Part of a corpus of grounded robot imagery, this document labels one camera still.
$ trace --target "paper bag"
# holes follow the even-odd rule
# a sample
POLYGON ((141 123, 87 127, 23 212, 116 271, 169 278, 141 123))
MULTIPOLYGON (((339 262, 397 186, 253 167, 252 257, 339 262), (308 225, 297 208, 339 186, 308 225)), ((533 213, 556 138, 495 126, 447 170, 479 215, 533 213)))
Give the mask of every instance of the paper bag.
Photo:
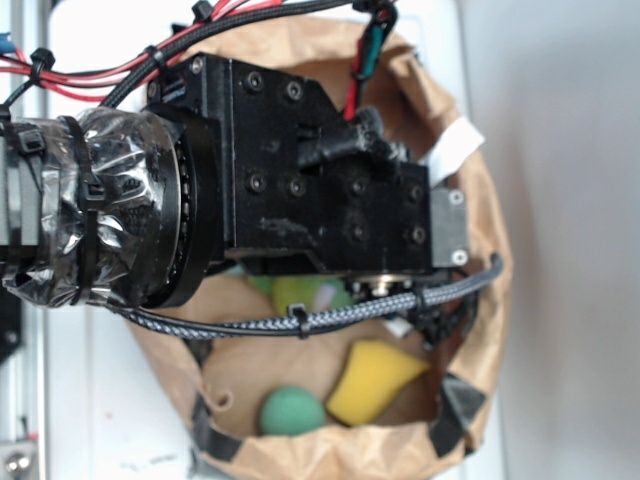
MULTIPOLYGON (((362 26, 319 18, 249 25, 192 48, 283 69, 319 80, 335 105, 346 100, 349 71, 362 26)), ((386 135, 414 158, 433 147, 459 114, 411 47, 392 36, 369 81, 363 104, 375 105, 386 135)), ((486 288, 477 320, 435 351, 412 332, 398 339, 371 320, 334 333, 297 338, 235 338, 200 345, 133 327, 164 391, 208 462, 238 479, 426 479, 480 447, 504 352, 512 262, 500 205, 479 152, 455 180, 468 202, 472 263, 487 268, 491 253, 505 262, 486 288), (380 338, 424 359, 431 368, 412 381, 372 425, 336 421, 296 437, 259 436, 257 412, 274 388, 299 385, 326 400, 355 339, 380 338)), ((165 311, 200 322, 274 316, 269 298, 245 278, 207 279, 183 307, 165 311)))

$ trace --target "clear plastic wrap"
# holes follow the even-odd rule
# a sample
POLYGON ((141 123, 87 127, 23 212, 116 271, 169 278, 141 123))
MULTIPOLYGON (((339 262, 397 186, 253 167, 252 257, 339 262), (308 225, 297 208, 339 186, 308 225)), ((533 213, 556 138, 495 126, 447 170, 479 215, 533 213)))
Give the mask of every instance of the clear plastic wrap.
MULTIPOLYGON (((162 286, 171 267, 180 205, 173 146, 180 132, 148 112, 97 108, 81 114, 78 122, 105 195, 98 212, 96 274, 87 302, 138 306, 162 286)), ((72 302, 80 288, 86 234, 80 168, 64 122, 29 123, 41 129, 47 145, 38 254, 26 274, 5 284, 30 302, 58 307, 72 302)))

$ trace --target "yellow sponge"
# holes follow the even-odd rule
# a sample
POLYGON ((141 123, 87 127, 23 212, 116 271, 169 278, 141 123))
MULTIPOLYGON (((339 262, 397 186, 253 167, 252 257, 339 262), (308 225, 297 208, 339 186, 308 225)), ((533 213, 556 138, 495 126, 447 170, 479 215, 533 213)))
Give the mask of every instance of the yellow sponge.
POLYGON ((326 402, 327 410, 347 425, 373 421, 429 364, 382 340, 357 340, 345 372, 326 402))

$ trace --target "green wire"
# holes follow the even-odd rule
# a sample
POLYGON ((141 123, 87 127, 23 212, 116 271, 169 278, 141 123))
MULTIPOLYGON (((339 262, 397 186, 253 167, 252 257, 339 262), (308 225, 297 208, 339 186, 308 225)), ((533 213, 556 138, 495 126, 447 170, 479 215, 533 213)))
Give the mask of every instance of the green wire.
POLYGON ((376 68, 376 60, 378 60, 380 50, 382 50, 383 42, 384 30, 377 25, 374 25, 371 28, 371 48, 369 49, 369 54, 367 55, 362 68, 362 76, 364 78, 368 78, 373 75, 373 70, 376 68))

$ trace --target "braided cable sleeve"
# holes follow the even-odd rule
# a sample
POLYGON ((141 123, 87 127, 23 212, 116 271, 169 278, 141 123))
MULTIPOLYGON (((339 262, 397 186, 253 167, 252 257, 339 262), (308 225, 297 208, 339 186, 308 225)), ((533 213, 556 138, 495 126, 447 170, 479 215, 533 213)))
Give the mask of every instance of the braided cable sleeve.
POLYGON ((440 305, 482 290, 493 282, 504 269, 504 262, 497 253, 491 255, 491 267, 480 273, 470 275, 464 280, 437 288, 428 288, 422 292, 425 305, 440 305))
MULTIPOLYGON (((471 275, 464 280, 442 287, 425 289, 422 292, 423 305, 431 306, 465 297, 486 287, 502 272, 504 266, 498 254, 491 257, 492 266, 488 270, 471 275)), ((307 321, 311 335, 318 335, 353 325, 370 318, 408 311, 418 306, 414 293, 403 293, 391 297, 372 300, 350 307, 311 313, 307 321)), ((166 317, 144 310, 126 309, 107 305, 112 312, 127 320, 155 332, 190 340, 210 340, 236 336, 298 336, 300 323, 295 317, 266 318, 237 323, 203 324, 177 318, 166 317)))

